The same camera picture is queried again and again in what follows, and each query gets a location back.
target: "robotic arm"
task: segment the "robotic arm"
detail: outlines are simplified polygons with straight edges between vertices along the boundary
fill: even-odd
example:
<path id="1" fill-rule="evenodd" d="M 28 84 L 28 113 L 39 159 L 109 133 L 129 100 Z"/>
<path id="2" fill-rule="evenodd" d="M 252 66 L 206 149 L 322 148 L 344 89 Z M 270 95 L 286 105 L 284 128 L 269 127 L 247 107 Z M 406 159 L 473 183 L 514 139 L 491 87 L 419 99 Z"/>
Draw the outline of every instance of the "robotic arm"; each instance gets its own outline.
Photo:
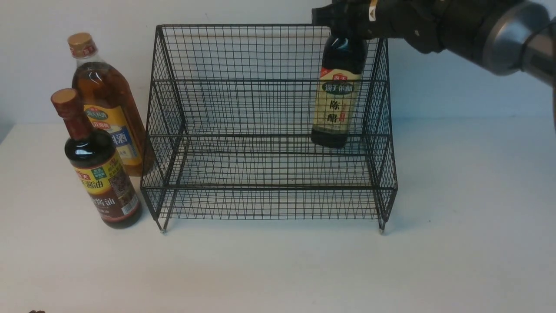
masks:
<path id="1" fill-rule="evenodd" d="M 346 38 L 403 38 L 422 53 L 449 50 L 496 75 L 521 70 L 556 86 L 556 19 L 528 0 L 333 0 L 312 10 L 312 23 Z"/>

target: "brown bottle cap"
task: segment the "brown bottle cap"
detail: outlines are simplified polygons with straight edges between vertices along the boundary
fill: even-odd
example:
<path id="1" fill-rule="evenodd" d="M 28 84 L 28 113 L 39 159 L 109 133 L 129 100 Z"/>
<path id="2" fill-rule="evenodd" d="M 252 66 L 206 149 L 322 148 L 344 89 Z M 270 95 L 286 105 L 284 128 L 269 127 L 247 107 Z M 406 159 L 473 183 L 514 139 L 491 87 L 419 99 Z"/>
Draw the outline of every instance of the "brown bottle cap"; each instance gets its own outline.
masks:
<path id="1" fill-rule="evenodd" d="M 58 115 L 63 119 L 72 119 L 83 114 L 85 107 L 77 90 L 67 88 L 56 91 L 50 98 Z"/>
<path id="2" fill-rule="evenodd" d="M 88 57 L 98 51 L 89 33 L 77 33 L 68 38 L 69 49 L 75 58 Z"/>

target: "vinegar bottle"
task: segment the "vinegar bottle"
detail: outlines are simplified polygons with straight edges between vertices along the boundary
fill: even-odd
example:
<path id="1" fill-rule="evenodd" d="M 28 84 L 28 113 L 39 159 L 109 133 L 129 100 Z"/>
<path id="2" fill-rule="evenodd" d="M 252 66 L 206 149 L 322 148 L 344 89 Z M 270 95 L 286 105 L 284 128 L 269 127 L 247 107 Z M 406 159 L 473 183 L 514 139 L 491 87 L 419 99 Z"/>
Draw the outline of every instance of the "vinegar bottle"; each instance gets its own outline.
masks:
<path id="1" fill-rule="evenodd" d="M 135 224 L 141 217 L 141 202 L 110 134 L 93 127 L 75 89 L 59 90 L 51 101 L 69 133 L 66 157 L 102 220 L 112 228 Z"/>
<path id="2" fill-rule="evenodd" d="M 72 88 L 83 99 L 91 123 L 110 134 L 130 176 L 141 176 L 143 168 L 148 172 L 154 153 L 127 80 L 100 58 L 90 34 L 72 35 L 68 44 L 77 60 Z"/>
<path id="3" fill-rule="evenodd" d="M 314 144 L 341 149 L 348 142 L 367 52 L 363 39 L 330 35 L 326 41 L 311 131 Z"/>

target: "metal wire rack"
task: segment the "metal wire rack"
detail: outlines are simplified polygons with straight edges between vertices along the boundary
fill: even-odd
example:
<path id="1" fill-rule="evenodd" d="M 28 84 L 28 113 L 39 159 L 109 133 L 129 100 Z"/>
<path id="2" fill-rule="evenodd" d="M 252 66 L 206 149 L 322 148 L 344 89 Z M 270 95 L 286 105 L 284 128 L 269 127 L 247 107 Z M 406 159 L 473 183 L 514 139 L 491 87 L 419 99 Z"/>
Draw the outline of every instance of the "metal wire rack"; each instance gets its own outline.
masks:
<path id="1" fill-rule="evenodd" d="M 343 149 L 311 142 L 322 49 L 309 25 L 156 28 L 141 190 L 172 218 L 378 219 L 398 190 L 388 42 L 369 42 Z"/>

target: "glass bottle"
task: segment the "glass bottle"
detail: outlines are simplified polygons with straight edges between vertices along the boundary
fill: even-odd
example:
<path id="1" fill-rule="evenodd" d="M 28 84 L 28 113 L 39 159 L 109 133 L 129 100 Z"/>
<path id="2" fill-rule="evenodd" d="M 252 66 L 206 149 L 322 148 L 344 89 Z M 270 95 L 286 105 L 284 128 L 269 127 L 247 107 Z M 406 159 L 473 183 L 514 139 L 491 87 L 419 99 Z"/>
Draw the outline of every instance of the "glass bottle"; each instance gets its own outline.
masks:
<path id="1" fill-rule="evenodd" d="M 65 152 L 102 220 L 112 228 L 126 228 L 141 217 L 141 202 L 123 168 L 110 134 L 95 129 L 75 89 L 51 97 L 69 133 Z"/>
<path id="2" fill-rule="evenodd" d="M 314 144 L 341 149 L 348 142 L 367 52 L 363 39 L 330 35 L 326 41 L 311 131 Z"/>

